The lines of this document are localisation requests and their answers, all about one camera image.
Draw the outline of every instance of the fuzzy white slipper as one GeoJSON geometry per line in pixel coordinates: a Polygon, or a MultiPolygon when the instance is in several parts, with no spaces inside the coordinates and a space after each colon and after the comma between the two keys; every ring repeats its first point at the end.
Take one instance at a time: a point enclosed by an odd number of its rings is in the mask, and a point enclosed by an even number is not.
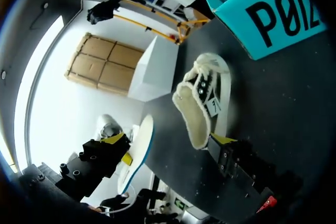
{"type": "Polygon", "coordinates": [[[185,121],[197,150],[204,149],[210,132],[226,136],[231,93],[229,67],[217,54],[201,54],[177,85],[173,102],[185,121]]]}

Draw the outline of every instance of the teal box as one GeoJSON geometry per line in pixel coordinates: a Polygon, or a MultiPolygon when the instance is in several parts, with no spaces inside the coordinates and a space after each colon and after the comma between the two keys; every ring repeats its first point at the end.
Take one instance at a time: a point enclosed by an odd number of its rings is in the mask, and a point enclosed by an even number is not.
{"type": "Polygon", "coordinates": [[[326,30],[310,0],[207,0],[254,60],[326,30]]]}

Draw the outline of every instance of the black bag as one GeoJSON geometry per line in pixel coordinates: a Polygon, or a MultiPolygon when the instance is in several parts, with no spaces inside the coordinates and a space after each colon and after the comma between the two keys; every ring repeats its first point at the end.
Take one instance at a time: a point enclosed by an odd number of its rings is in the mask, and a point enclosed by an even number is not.
{"type": "MultiPolygon", "coordinates": [[[[88,10],[87,20],[91,24],[95,25],[96,23],[113,18],[113,11],[117,10],[120,7],[121,0],[108,0],[101,2],[94,6],[92,9],[88,10]]],[[[138,2],[140,4],[146,4],[146,0],[131,0],[138,2]]]]}

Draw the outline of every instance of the yellow metal frame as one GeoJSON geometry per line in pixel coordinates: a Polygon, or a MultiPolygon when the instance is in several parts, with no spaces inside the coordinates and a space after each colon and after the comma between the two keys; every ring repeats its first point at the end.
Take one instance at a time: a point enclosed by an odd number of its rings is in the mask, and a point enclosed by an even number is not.
{"type": "Polygon", "coordinates": [[[167,36],[166,34],[163,34],[163,33],[159,32],[158,30],[155,30],[155,29],[153,29],[151,27],[145,26],[142,23],[133,21],[131,19],[128,19],[128,18],[119,16],[119,15],[115,15],[115,17],[121,18],[123,20],[129,21],[129,22],[131,22],[133,24],[136,24],[138,26],[141,26],[141,27],[144,27],[146,29],[149,29],[152,32],[154,32],[154,33],[156,33],[156,34],[158,34],[158,35],[160,35],[160,36],[162,36],[162,37],[164,37],[164,38],[166,38],[166,39],[170,40],[171,42],[174,42],[174,43],[176,43],[178,45],[180,43],[182,43],[189,36],[190,29],[191,29],[190,25],[194,25],[194,24],[197,24],[197,23],[207,23],[207,22],[209,22],[209,19],[190,20],[190,21],[185,21],[185,22],[179,22],[177,20],[172,19],[171,17],[168,17],[167,15],[165,15],[163,13],[160,13],[160,12],[156,11],[154,8],[150,8],[148,6],[144,6],[144,5],[140,4],[140,3],[136,3],[136,2],[133,2],[133,1],[130,1],[130,0],[123,0],[123,1],[125,1],[125,2],[127,2],[127,3],[129,3],[131,5],[137,6],[139,8],[145,9],[145,10],[147,10],[149,12],[153,12],[153,13],[157,14],[158,16],[160,16],[162,18],[165,18],[168,21],[174,23],[177,26],[178,40],[175,40],[175,39],[167,36]]]}

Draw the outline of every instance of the black table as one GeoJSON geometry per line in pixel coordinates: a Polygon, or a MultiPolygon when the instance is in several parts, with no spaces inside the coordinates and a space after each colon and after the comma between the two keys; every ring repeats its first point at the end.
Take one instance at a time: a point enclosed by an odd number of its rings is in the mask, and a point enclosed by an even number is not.
{"type": "MultiPolygon", "coordinates": [[[[204,52],[221,55],[232,73],[238,108],[228,137],[249,140],[254,151],[303,179],[308,194],[328,163],[336,132],[336,60],[330,34],[320,33],[264,59],[251,60],[217,19],[180,45],[173,91],[204,52]]],[[[155,137],[148,167],[174,191],[209,215],[240,223],[255,211],[232,181],[223,178],[207,151],[192,148],[172,94],[147,102],[155,137]]]]}

